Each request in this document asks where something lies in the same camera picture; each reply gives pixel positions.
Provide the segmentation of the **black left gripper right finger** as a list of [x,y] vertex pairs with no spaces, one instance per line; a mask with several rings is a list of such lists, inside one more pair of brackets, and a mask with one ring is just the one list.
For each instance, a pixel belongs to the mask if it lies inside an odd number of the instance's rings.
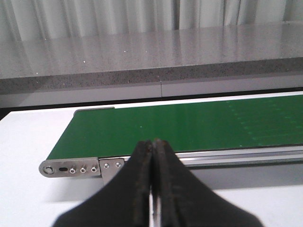
[[162,227],[260,227],[253,214],[214,193],[189,171],[165,140],[153,143],[154,207]]

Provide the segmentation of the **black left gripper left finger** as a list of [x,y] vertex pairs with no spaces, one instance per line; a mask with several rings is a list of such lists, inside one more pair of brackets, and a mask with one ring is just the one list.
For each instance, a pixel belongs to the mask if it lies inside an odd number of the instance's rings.
[[137,143],[130,159],[95,195],[63,213],[55,227],[147,227],[151,141]]

